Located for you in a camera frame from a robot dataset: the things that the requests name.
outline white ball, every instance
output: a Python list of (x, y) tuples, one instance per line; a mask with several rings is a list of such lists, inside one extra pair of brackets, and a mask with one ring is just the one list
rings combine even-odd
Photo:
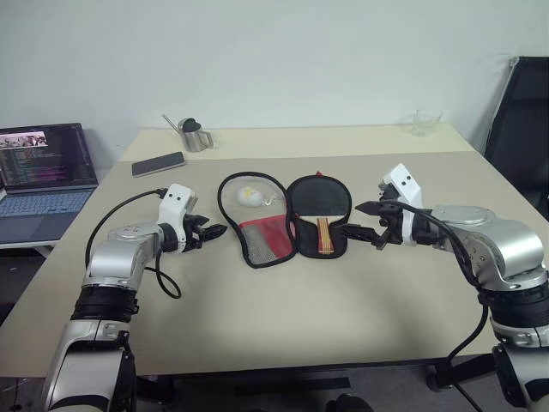
[(265, 200), (263, 194), (253, 187), (246, 186), (238, 191), (238, 202), (243, 206), (257, 208), (263, 205), (263, 200)]

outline wooden handle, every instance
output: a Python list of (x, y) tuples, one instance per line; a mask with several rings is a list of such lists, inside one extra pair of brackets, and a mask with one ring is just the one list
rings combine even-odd
[(318, 253), (323, 255), (331, 255), (334, 253), (334, 244), (329, 236), (328, 218), (317, 218), (318, 226)]

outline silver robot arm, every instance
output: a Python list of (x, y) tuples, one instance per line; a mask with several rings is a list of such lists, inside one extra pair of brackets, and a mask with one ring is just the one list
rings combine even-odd
[[(452, 251), (449, 236), (440, 227), (391, 203), (423, 208), (421, 189), (402, 164), (383, 178), (379, 188), (380, 202), (362, 203), (356, 209), (379, 215), (385, 233), (350, 227), (350, 238), (370, 241), (378, 249), (404, 243)], [(540, 238), (523, 223), (499, 219), (480, 207), (421, 211), (446, 223), (471, 258), (479, 300), (490, 307), (492, 328), (501, 342), (492, 354), (506, 399), (531, 411), (549, 410), (549, 284)]]
[[(131, 411), (135, 408), (135, 366), (130, 320), (145, 265), (162, 251), (198, 248), (208, 219), (189, 215), (196, 194), (173, 184), (160, 203), (156, 224), (111, 230), (86, 269), (80, 297), (66, 324), (47, 374), (45, 411)], [(226, 227), (215, 225), (213, 239)]]

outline white wall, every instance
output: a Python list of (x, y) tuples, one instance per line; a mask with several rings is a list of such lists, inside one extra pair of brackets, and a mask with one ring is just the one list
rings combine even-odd
[(141, 127), (393, 124), (481, 146), (547, 0), (0, 0), (0, 126), (80, 121), (109, 166)]

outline stainless steel cup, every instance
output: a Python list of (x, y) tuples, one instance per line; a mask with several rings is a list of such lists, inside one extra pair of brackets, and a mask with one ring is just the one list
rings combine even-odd
[(184, 118), (176, 126), (166, 115), (163, 114), (162, 117), (181, 136), (185, 150), (188, 152), (202, 152), (204, 149), (214, 146), (212, 134), (202, 130), (200, 123), (195, 119)]

